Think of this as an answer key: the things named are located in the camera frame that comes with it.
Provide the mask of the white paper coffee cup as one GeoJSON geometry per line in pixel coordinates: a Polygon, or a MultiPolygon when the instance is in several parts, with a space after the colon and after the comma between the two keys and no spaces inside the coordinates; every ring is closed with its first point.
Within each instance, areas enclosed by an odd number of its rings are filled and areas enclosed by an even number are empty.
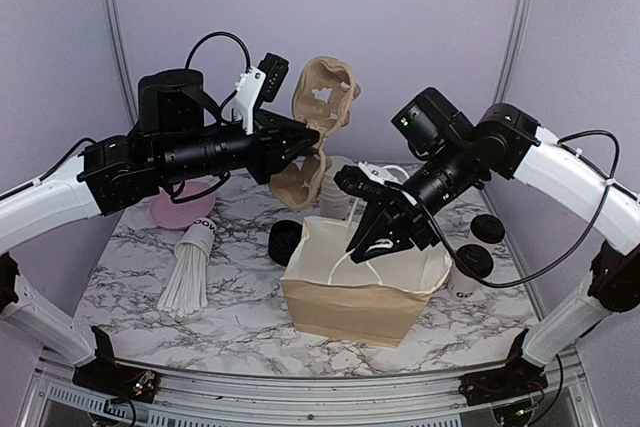
{"type": "Polygon", "coordinates": [[[447,289],[450,295],[458,301],[479,303],[486,300],[482,285],[476,280],[454,269],[448,278],[447,289]]]}

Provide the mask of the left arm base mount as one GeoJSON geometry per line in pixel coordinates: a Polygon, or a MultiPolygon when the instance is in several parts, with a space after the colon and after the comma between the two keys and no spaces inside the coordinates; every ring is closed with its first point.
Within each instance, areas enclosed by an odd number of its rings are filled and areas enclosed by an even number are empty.
{"type": "Polygon", "coordinates": [[[72,383],[124,400],[151,404],[157,392],[159,374],[117,362],[108,334],[97,326],[92,326],[91,331],[96,340],[96,358],[74,369],[72,383]]]}

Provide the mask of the brown paper bag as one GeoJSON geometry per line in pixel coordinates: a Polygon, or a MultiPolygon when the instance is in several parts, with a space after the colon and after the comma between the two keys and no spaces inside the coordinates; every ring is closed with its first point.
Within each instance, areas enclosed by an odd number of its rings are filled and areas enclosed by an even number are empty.
{"type": "Polygon", "coordinates": [[[301,332],[395,348],[447,279],[452,259],[438,245],[356,264],[347,249],[355,230],[352,220],[303,219],[282,277],[290,316],[301,332]]]}

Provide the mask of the black plastic cup lid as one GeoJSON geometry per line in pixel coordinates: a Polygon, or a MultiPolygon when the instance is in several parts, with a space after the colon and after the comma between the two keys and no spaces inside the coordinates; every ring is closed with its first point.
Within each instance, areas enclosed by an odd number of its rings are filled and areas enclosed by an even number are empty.
{"type": "Polygon", "coordinates": [[[487,278],[494,269],[494,261],[489,251],[477,244],[459,247],[455,255],[455,265],[464,275],[476,279],[487,278]]]}

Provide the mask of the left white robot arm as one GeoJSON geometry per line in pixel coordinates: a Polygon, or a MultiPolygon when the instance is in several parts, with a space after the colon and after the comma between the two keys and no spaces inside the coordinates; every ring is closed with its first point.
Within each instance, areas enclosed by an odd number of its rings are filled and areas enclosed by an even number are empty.
{"type": "Polygon", "coordinates": [[[18,271],[11,249],[66,224],[108,216],[165,191],[175,204],[191,179],[224,184],[247,170],[259,185],[282,172],[319,139],[304,123],[262,109],[286,73],[249,70],[235,93],[241,116],[227,121],[205,92],[204,76],[171,69],[138,83],[139,119],[126,135],[83,139],[49,171],[1,196],[1,318],[55,350],[106,392],[125,385],[106,333],[85,327],[44,299],[18,271]]]}

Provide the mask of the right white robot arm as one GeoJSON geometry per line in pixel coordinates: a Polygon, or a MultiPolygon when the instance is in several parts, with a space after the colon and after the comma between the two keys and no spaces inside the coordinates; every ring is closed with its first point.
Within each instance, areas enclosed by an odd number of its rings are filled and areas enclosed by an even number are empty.
{"type": "Polygon", "coordinates": [[[437,89],[416,95],[392,120],[421,168],[402,183],[372,167],[345,167],[339,187],[366,208],[347,250],[363,263],[444,242],[434,217],[492,174],[534,188],[585,220],[603,244],[574,291],[514,342],[495,385],[515,395],[563,348],[614,313],[639,303],[639,198],[602,173],[567,139],[513,105],[491,106],[472,123],[437,89]]]}

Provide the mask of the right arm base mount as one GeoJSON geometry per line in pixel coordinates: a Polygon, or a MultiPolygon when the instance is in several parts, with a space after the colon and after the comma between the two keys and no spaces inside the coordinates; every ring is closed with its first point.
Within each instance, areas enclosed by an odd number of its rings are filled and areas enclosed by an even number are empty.
{"type": "Polygon", "coordinates": [[[458,392],[469,406],[497,402],[548,387],[544,368],[523,358],[523,343],[528,329],[518,334],[511,345],[505,364],[495,369],[464,374],[458,392]]]}

